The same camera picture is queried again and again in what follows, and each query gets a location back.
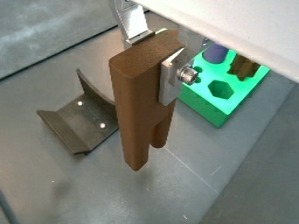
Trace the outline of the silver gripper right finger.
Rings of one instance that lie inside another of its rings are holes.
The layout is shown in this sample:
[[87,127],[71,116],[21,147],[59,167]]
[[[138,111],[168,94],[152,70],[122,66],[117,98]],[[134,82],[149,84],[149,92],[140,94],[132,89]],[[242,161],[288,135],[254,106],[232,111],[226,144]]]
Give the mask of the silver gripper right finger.
[[158,102],[166,106],[178,96],[182,83],[190,85],[198,76],[192,68],[194,54],[181,47],[162,62]]

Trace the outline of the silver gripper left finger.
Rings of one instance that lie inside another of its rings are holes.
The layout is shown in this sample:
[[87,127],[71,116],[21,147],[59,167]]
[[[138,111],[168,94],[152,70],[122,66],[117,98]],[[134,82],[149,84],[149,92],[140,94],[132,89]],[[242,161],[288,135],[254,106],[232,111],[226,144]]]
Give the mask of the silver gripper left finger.
[[154,33],[148,29],[141,5],[132,0],[107,0],[107,4],[122,35],[124,48],[128,49]]

